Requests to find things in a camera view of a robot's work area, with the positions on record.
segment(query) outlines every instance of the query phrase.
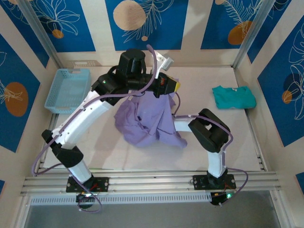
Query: metal bracket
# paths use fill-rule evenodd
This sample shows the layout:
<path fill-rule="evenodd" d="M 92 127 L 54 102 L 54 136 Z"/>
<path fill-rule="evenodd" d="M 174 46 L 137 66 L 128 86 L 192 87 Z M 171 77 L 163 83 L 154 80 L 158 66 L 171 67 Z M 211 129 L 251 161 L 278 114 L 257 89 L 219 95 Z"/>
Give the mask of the metal bracket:
<path fill-rule="evenodd" d="M 194 190 L 224 190 L 225 187 L 228 189 L 236 189 L 236 182 L 233 174 L 227 174 L 225 182 L 217 186 L 211 185 L 207 175 L 194 175 L 193 176 Z"/>
<path fill-rule="evenodd" d="M 108 177 L 94 177 L 94 182 L 90 189 L 91 192 L 108 192 L 109 178 Z M 81 193 L 84 189 L 74 180 L 73 177 L 69 177 L 66 185 L 66 192 Z"/>

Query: light blue basket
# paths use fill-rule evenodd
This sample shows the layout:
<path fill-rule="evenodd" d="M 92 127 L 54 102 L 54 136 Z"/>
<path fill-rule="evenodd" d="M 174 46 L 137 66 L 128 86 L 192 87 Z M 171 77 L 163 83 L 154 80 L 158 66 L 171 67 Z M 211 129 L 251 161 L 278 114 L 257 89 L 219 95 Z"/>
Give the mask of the light blue basket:
<path fill-rule="evenodd" d="M 56 114 L 71 114 L 91 87 L 89 69 L 59 69 L 47 96 L 45 108 Z"/>

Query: teal t-shirt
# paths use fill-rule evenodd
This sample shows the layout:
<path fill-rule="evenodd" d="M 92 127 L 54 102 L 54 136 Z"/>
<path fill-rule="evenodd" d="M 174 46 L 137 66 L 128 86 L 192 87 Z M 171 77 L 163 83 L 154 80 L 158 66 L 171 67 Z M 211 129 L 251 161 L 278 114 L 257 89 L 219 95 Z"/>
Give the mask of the teal t-shirt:
<path fill-rule="evenodd" d="M 239 88 L 223 88 L 218 86 L 212 89 L 215 103 L 219 109 L 254 108 L 256 99 L 247 86 Z"/>

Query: white vent grille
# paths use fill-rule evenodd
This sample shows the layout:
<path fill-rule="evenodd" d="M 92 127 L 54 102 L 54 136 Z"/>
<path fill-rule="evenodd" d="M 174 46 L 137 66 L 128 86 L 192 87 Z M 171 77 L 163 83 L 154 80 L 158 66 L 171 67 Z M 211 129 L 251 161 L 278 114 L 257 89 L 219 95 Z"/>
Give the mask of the white vent grille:
<path fill-rule="evenodd" d="M 210 193 L 98 196 L 103 204 L 210 202 Z M 76 196 L 34 197 L 31 205 L 75 205 Z"/>

